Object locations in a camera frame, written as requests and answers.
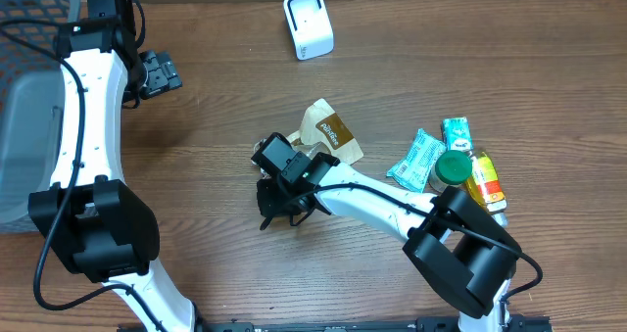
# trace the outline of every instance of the bottle cap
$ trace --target bottle cap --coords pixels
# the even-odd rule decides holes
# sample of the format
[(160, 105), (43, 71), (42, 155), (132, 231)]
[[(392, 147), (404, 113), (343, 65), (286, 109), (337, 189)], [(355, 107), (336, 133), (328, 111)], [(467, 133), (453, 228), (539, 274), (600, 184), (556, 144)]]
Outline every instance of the bottle cap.
[(435, 174), (450, 185), (460, 185), (472, 174), (472, 162), (462, 151), (447, 151), (435, 163)]

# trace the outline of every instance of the perforated basket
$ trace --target perforated basket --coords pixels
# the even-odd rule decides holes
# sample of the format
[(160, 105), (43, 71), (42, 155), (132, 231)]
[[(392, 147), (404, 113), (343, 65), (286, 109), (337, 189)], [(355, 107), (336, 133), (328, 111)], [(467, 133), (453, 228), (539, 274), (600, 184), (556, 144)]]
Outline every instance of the perforated basket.
[[(0, 21), (78, 20), (80, 0), (0, 0)], [(9, 33), (52, 50), (57, 29), (35, 24)], [(46, 190), (57, 160), (64, 107), (59, 65), (0, 37), (0, 233), (36, 230), (28, 194)]]

